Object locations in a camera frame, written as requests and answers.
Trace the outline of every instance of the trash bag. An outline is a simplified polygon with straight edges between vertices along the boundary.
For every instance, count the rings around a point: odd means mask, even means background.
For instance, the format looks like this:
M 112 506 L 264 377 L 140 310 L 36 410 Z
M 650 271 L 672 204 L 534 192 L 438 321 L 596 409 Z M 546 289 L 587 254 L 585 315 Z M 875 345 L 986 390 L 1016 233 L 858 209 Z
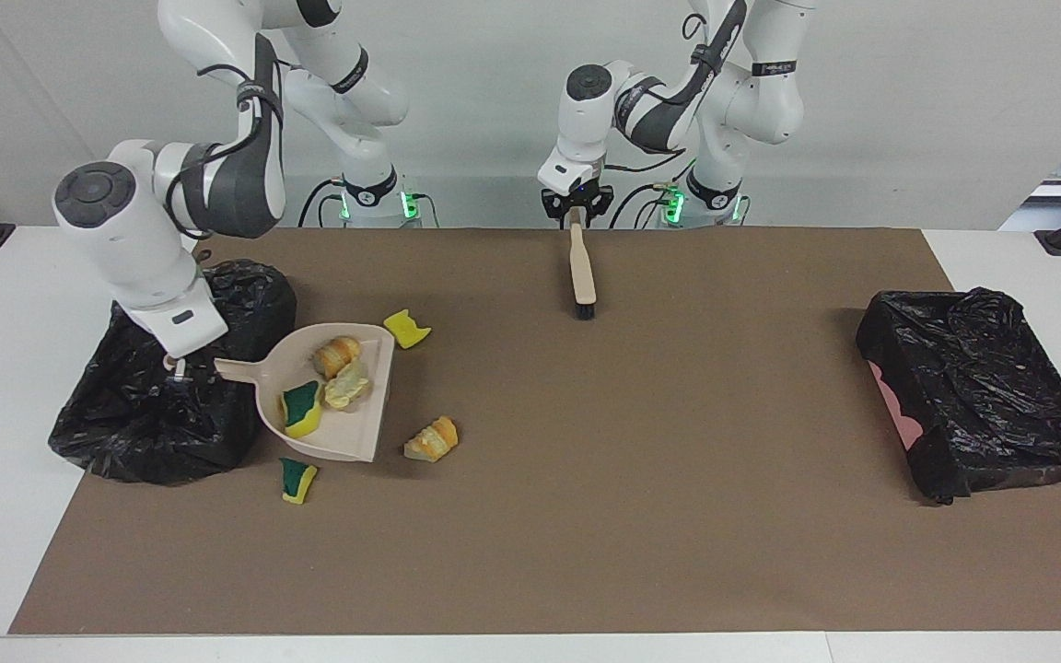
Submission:
M 212 360 L 260 361 L 294 329 L 297 297 L 276 268 L 228 261 L 208 268 L 228 332 L 186 356 L 186 381 L 164 349 L 114 304 L 105 337 L 59 412 L 48 446 L 105 478 L 173 485 L 244 460 L 260 418 L 254 387 L 224 381 Z
M 885 291 L 857 341 L 927 499 L 1061 482 L 1061 378 L 1015 299 Z

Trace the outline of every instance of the green and yellow sponge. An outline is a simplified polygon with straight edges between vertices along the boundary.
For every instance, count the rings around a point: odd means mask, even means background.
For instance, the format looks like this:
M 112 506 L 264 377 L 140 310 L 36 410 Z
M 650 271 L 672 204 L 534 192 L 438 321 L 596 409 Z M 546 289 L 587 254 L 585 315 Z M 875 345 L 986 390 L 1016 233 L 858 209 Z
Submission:
M 283 491 L 281 499 L 290 504 L 306 503 L 306 493 L 317 475 L 317 467 L 307 465 L 291 457 L 282 457 Z
M 321 421 L 321 383 L 309 381 L 281 395 L 281 411 L 285 413 L 285 434 L 297 439 L 317 431 Z

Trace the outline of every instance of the food item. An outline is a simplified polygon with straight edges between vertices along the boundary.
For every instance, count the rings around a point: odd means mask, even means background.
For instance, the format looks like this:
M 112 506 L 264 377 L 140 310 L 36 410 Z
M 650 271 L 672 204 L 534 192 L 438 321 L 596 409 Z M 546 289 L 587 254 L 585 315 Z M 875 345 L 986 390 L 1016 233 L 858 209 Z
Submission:
M 309 381 L 281 395 L 281 411 L 285 413 L 286 436 L 308 436 L 321 421 L 321 383 Z
M 412 318 L 412 315 L 408 315 L 408 310 L 387 316 L 387 319 L 383 320 L 383 327 L 386 327 L 387 331 L 392 332 L 395 339 L 399 341 L 400 348 L 403 349 L 408 349 L 421 343 L 433 331 L 430 327 L 417 327 L 416 320 Z
M 335 374 L 346 368 L 351 361 L 356 360 L 362 352 L 362 345 L 356 338 L 337 336 L 313 353 L 313 368 L 328 381 L 333 381 Z
M 325 404 L 333 409 L 346 409 L 351 401 L 366 394 L 370 386 L 366 367 L 356 359 L 340 370 L 333 381 L 325 383 Z
M 403 444 L 403 456 L 413 460 L 436 463 L 450 453 L 457 444 L 456 424 L 448 416 L 441 416 L 433 424 L 416 434 Z
M 282 457 L 281 466 L 283 471 L 281 499 L 290 504 L 306 503 L 306 493 L 313 483 L 313 477 L 317 475 L 317 467 L 291 457 Z

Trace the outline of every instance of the brown table surface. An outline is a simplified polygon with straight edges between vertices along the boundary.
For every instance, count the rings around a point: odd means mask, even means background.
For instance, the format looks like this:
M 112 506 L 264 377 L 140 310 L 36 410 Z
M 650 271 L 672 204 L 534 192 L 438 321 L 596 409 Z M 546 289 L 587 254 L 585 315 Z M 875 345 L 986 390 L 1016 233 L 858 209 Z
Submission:
M 376 463 L 281 499 L 268 433 L 176 488 L 85 477 L 15 633 L 1061 630 L 1061 486 L 930 507 L 855 350 L 880 290 L 949 290 L 918 231 L 278 230 L 298 326 L 397 352 Z M 436 465 L 400 446 L 438 415 Z

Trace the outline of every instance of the white wall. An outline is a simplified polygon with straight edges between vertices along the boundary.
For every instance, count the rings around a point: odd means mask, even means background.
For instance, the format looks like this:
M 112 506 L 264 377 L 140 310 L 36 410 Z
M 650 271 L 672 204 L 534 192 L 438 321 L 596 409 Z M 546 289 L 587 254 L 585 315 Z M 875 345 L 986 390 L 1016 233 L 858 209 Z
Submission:
M 0 0 L 0 219 L 50 223 L 55 181 L 123 138 L 231 137 L 231 89 L 194 78 L 155 7 Z M 673 80 L 686 13 L 681 0 L 346 0 L 340 20 L 407 83 L 412 115 L 387 135 L 442 221 L 546 226 L 534 173 L 568 71 L 627 58 Z M 1061 160 L 1061 0 L 825 0 L 799 75 L 805 126 L 758 149 L 750 223 L 991 229 Z M 312 126 L 286 124 L 296 214 L 337 167 Z M 620 139 L 611 159 L 648 163 Z

